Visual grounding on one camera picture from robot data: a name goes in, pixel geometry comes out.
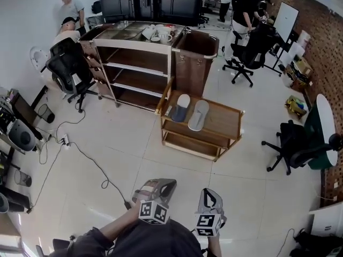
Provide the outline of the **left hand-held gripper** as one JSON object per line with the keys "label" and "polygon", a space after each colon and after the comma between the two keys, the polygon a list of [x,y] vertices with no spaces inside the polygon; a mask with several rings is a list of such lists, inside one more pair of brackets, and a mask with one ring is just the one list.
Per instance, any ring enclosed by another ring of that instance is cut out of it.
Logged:
{"label": "left hand-held gripper", "polygon": [[135,190],[132,201],[140,201],[139,216],[148,224],[166,224],[170,216],[169,202],[177,186],[175,179],[158,178],[148,180],[139,190]]}

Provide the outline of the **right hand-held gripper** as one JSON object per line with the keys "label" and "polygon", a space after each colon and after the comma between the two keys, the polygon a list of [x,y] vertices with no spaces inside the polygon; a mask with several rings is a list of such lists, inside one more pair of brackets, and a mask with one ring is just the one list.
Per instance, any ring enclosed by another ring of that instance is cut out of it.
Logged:
{"label": "right hand-held gripper", "polygon": [[216,237],[227,220],[221,196],[209,188],[202,190],[195,215],[195,233],[202,237]]}

